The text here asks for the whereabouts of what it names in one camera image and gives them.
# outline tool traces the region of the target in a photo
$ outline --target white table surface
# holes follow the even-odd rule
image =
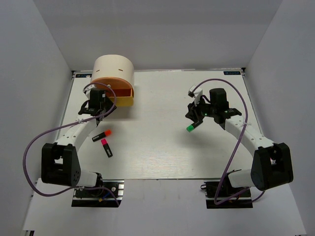
[[[73,191],[31,202],[24,230],[34,236],[295,236],[305,234],[289,185],[252,209],[206,209],[202,180],[125,180],[119,208],[71,207]],[[46,193],[64,189],[44,184]],[[251,189],[253,197],[259,194]]]
[[[185,118],[187,105],[193,101],[187,93],[192,85],[208,78],[230,81],[244,96],[249,109],[249,122],[258,129],[257,121],[241,75],[225,76],[222,71],[148,71],[135,72],[134,106],[118,107],[100,123],[82,144],[78,157],[82,169],[102,173],[106,179],[131,178],[213,178],[220,177],[236,144],[212,118],[193,132],[186,131],[192,121]],[[75,78],[63,124],[76,120],[86,96],[87,78]],[[208,82],[209,90],[224,88],[230,107],[244,114],[237,93],[223,82]],[[100,143],[91,138],[106,129],[114,154],[108,158]],[[248,169],[252,157],[241,145],[230,169]]]
[[[294,236],[305,234],[289,185],[268,190],[253,209],[206,209],[202,180],[161,178],[220,177],[236,139],[211,118],[192,133],[185,118],[192,101],[187,91],[207,78],[232,82],[244,95],[249,121],[258,128],[241,76],[222,72],[137,72],[135,105],[118,108],[84,142],[82,168],[101,172],[104,178],[125,179],[119,208],[71,207],[73,191],[45,198],[34,194],[24,230],[34,236]],[[75,79],[63,123],[76,118],[86,100],[82,88],[89,81]],[[243,112],[236,93],[220,82],[203,86],[225,88],[231,107]],[[107,158],[91,137],[110,128],[108,143],[114,156]],[[243,146],[231,169],[249,168],[252,158]],[[64,186],[38,181],[39,190],[53,193]],[[253,197],[259,194],[251,188]]]

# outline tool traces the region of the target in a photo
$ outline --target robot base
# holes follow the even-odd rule
[[[252,208],[252,203],[249,203],[252,200],[250,190],[247,190],[236,198],[232,198],[230,201],[215,205],[214,198],[219,181],[219,179],[208,180],[200,186],[200,188],[206,192],[207,209]],[[242,188],[232,188],[228,184],[223,184],[218,196],[218,201],[239,192],[241,189]]]
[[[124,180],[103,180],[103,186],[112,190],[119,204],[123,199]],[[74,190],[72,207],[118,207],[112,195],[105,190]]]

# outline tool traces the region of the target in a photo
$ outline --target cylindrical container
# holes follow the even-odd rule
[[[117,96],[116,106],[132,106],[134,97],[134,68],[130,60],[119,55],[104,55],[94,63],[92,82],[110,85]],[[96,85],[108,90],[105,86]]]

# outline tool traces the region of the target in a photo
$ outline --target pink highlighter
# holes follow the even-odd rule
[[[102,142],[103,148],[104,148],[104,150],[105,150],[107,156],[108,156],[108,157],[112,157],[112,156],[113,156],[113,153],[112,153],[111,149],[109,148],[109,145],[108,145],[108,143],[107,143],[107,140],[106,140],[106,139],[102,139],[101,142]]]

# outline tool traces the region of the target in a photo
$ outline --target green highlighter cap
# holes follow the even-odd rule
[[[194,127],[192,125],[188,126],[186,128],[186,130],[190,133],[191,131],[193,131]]]

